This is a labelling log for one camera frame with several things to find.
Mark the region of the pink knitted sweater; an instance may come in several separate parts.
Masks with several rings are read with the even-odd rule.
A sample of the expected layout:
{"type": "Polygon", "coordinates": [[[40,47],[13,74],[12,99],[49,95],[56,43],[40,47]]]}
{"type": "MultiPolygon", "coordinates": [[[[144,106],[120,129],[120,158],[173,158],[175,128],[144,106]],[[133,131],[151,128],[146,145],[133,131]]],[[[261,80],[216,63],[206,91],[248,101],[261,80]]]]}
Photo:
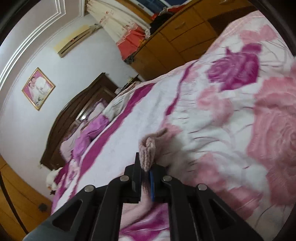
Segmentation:
{"type": "Polygon", "coordinates": [[[182,178],[185,164],[181,158],[182,144],[175,136],[182,130],[171,124],[155,133],[144,136],[138,145],[141,169],[144,172],[142,182],[142,197],[138,204],[125,204],[120,223],[120,229],[133,225],[152,209],[152,189],[149,184],[149,170],[152,164],[166,168],[169,175],[182,178]]]}

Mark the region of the wall air conditioner unit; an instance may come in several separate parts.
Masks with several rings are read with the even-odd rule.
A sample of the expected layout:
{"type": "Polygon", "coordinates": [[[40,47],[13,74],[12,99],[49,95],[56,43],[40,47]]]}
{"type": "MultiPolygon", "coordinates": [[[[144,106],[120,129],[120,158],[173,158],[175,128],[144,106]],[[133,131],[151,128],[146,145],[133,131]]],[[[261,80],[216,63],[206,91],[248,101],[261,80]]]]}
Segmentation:
{"type": "Polygon", "coordinates": [[[69,36],[62,39],[55,47],[54,50],[60,58],[65,57],[73,48],[83,42],[85,39],[90,37],[93,33],[101,29],[102,26],[99,24],[94,25],[83,25],[69,36]]]}

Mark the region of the white plush toy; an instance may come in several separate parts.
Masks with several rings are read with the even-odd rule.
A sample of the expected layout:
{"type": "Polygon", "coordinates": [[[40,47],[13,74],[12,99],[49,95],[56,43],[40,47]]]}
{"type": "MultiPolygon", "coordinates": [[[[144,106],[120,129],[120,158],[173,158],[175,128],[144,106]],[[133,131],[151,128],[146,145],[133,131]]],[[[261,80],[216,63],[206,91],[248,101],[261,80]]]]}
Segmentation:
{"type": "Polygon", "coordinates": [[[50,191],[56,191],[57,190],[57,183],[59,183],[59,181],[55,181],[55,179],[57,178],[60,170],[62,169],[62,167],[60,167],[57,170],[52,170],[46,177],[46,187],[50,190],[50,191]]]}

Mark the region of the cream and red curtain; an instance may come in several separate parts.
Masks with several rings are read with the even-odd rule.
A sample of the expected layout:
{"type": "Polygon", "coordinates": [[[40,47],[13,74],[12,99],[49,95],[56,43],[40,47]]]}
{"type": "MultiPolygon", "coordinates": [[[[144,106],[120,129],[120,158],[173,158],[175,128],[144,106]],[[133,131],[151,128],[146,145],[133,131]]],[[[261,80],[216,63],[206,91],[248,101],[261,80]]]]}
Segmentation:
{"type": "Polygon", "coordinates": [[[136,52],[147,38],[149,24],[116,1],[88,1],[86,10],[114,40],[122,60],[136,52]]]}

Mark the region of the purple pillow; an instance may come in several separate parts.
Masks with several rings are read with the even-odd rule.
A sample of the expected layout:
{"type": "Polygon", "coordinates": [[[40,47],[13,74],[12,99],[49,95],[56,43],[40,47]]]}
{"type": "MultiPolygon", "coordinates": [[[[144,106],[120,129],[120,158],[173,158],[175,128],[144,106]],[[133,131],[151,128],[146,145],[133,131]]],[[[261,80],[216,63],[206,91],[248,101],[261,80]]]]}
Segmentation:
{"type": "Polygon", "coordinates": [[[109,124],[108,118],[102,113],[106,107],[107,102],[100,99],[95,103],[86,119],[63,139],[60,145],[60,153],[66,162],[72,159],[79,161],[90,143],[109,124]]]}

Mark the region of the wooden wardrobe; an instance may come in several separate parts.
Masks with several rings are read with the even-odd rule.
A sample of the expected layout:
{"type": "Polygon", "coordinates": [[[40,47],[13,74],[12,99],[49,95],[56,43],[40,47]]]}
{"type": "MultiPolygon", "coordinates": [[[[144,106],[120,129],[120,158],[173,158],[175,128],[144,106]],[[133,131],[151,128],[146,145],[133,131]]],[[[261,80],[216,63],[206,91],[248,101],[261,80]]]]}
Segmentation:
{"type": "MultiPolygon", "coordinates": [[[[52,202],[20,178],[1,158],[1,176],[16,212],[28,232],[50,216],[52,202]]],[[[1,226],[13,240],[22,240],[26,233],[1,192],[1,226]]]]}

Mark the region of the pile of clothes on cabinet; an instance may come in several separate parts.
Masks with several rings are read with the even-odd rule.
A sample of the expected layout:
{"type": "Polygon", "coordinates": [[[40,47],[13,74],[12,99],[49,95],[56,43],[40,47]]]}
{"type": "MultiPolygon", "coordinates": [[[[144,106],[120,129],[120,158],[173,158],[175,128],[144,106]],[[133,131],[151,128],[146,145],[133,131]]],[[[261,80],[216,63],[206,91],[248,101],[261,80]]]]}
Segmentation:
{"type": "Polygon", "coordinates": [[[152,16],[152,22],[150,23],[150,34],[156,32],[169,18],[171,18],[178,11],[182,10],[185,5],[172,6],[164,8],[160,13],[156,13],[152,16]]]}

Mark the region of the gold framed wedding photo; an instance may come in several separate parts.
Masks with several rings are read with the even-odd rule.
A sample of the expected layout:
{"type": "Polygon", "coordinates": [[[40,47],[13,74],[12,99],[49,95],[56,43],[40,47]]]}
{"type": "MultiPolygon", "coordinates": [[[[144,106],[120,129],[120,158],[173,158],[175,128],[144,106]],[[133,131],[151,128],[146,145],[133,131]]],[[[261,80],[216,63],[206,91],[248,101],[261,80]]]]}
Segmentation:
{"type": "Polygon", "coordinates": [[[55,87],[41,69],[37,67],[23,86],[22,93],[36,110],[40,110],[55,87]]]}

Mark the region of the pink rose floral bedspread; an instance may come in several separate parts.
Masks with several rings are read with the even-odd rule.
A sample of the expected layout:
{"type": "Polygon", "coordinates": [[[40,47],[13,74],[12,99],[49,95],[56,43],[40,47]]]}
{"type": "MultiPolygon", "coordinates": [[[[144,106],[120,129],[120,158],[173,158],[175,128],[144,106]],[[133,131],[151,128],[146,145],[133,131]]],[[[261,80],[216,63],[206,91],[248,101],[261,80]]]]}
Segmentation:
{"type": "Polygon", "coordinates": [[[140,140],[182,132],[182,178],[206,184],[264,240],[295,205],[295,57],[259,11],[230,23],[198,60],[116,97],[80,160],[59,172],[52,211],[92,184],[121,176],[140,140]]]}

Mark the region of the dark wooden headboard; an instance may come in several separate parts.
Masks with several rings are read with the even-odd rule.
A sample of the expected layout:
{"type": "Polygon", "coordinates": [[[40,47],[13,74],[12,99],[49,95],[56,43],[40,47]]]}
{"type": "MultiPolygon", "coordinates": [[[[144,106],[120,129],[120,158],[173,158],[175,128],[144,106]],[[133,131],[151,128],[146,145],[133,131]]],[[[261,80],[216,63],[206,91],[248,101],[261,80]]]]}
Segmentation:
{"type": "Polygon", "coordinates": [[[87,118],[96,102],[101,99],[111,102],[116,89],[117,85],[105,73],[101,73],[86,89],[73,97],[55,119],[40,164],[50,170],[63,167],[66,161],[60,154],[60,145],[64,138],[87,118]]]}

